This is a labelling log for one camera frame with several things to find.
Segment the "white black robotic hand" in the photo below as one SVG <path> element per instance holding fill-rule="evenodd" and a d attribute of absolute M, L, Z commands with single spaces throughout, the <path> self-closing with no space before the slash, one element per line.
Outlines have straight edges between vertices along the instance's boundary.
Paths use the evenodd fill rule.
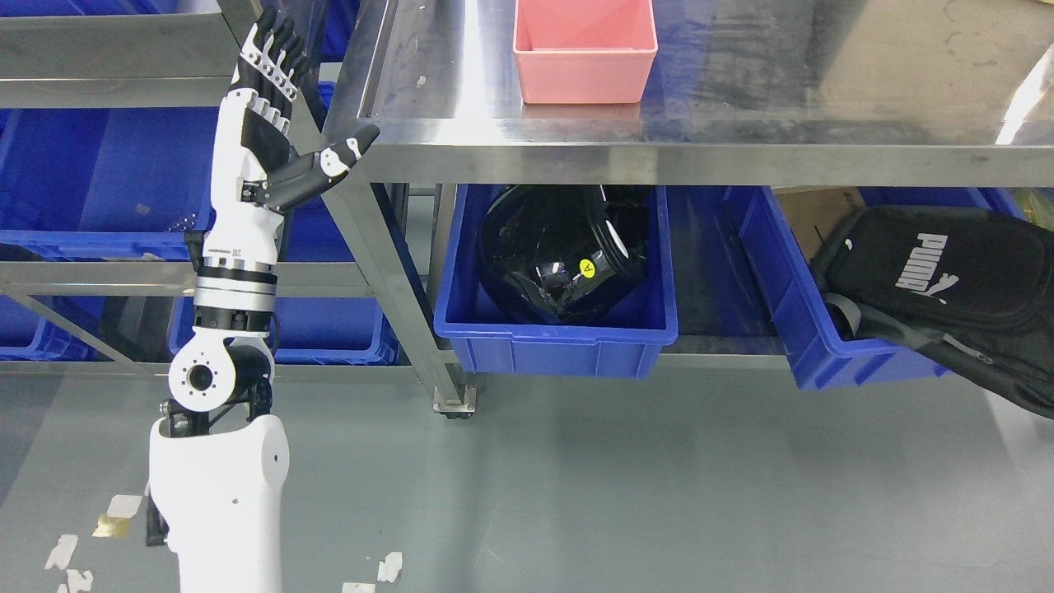
<path fill-rule="evenodd" d="M 214 222 L 204 266 L 267 273 L 277 262 L 287 214 L 345 180 L 380 136 L 374 124 L 300 154 L 290 138 L 308 58 L 294 21 L 264 8 L 240 46 L 219 105 L 211 165 Z"/>

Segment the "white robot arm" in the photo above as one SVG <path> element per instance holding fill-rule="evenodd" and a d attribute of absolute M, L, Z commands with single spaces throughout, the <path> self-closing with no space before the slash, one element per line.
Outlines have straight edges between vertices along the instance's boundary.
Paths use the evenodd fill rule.
<path fill-rule="evenodd" d="M 182 592 L 279 592 L 289 472 L 267 345 L 275 258 L 208 252 L 191 339 L 170 361 L 170 398 L 148 435 L 148 487 L 168 525 Z"/>

